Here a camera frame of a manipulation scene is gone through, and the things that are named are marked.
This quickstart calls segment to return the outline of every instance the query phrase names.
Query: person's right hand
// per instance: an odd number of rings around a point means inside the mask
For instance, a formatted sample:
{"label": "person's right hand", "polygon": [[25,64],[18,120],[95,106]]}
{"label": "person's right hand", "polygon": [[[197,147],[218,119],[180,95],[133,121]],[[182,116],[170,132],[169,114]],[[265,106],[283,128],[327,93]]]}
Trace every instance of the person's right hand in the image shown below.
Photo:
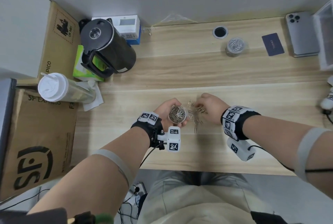
{"label": "person's right hand", "polygon": [[221,125],[221,116],[230,106],[220,98],[203,93],[201,97],[194,103],[194,107],[203,107],[206,112],[202,113],[203,117],[214,124]]}

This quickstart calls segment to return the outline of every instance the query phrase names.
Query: silver smartphone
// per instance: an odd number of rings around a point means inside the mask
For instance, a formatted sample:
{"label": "silver smartphone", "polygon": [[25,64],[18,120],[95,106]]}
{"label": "silver smartphone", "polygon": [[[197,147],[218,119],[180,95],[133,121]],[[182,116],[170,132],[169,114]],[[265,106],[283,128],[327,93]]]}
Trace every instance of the silver smartphone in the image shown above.
{"label": "silver smartphone", "polygon": [[319,43],[310,12],[286,15],[294,57],[313,56],[319,53]]}

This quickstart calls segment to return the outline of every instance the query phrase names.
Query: black hole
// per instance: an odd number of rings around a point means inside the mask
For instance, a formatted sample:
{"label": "black hole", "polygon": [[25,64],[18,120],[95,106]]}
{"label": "black hole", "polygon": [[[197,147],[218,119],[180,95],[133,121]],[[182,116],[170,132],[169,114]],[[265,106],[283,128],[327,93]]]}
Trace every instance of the black hole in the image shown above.
{"label": "black hole", "polygon": [[217,27],[214,30],[214,34],[216,37],[224,37],[227,34],[227,31],[223,27]]}

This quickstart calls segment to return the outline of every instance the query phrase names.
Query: person's right arm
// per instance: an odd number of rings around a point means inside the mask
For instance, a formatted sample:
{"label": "person's right arm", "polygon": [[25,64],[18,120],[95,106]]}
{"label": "person's right arm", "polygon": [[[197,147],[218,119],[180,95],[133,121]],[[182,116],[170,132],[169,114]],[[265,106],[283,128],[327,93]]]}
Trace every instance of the person's right arm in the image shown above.
{"label": "person's right arm", "polygon": [[[230,106],[218,97],[203,93],[194,104],[203,107],[203,117],[221,125],[221,116]],[[313,126],[266,116],[249,117],[243,125],[246,137],[263,147],[285,166],[294,169],[298,146]],[[324,132],[310,151],[306,169],[333,168],[333,131]],[[308,181],[333,199],[333,172],[307,173]]]}

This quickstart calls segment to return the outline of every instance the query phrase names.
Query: forearm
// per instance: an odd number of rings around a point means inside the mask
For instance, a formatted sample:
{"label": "forearm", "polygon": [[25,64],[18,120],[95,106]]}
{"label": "forearm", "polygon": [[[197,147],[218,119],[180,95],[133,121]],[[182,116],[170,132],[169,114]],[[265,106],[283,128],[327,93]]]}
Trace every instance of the forearm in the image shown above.
{"label": "forearm", "polygon": [[[297,149],[306,133],[313,128],[309,125],[284,121],[265,116],[252,116],[243,125],[243,133],[263,147],[277,160],[294,169]],[[306,169],[333,168],[333,132],[323,133],[310,151]],[[308,173],[311,184],[333,198],[333,173]]]}
{"label": "forearm", "polygon": [[[147,133],[134,127],[102,149],[118,155],[135,177],[149,144]],[[118,166],[102,155],[92,155],[64,176],[29,213],[64,207],[68,217],[85,211],[115,216],[127,191]]]}

